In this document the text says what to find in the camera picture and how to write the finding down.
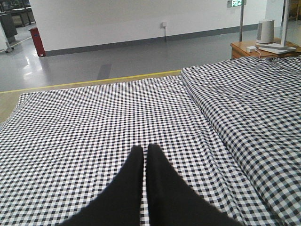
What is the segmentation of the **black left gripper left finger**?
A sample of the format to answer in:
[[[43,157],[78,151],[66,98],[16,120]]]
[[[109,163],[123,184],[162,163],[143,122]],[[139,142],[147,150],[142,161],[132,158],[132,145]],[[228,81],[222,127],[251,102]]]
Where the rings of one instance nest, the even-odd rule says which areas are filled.
[[[139,226],[143,149],[133,146],[124,165],[96,199],[62,226]]]

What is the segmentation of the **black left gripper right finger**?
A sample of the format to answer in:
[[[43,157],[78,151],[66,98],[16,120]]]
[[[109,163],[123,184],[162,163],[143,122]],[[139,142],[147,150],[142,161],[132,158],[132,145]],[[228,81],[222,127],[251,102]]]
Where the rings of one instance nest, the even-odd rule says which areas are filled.
[[[196,194],[171,166],[159,145],[150,144],[146,165],[147,202],[152,226],[238,226]]]

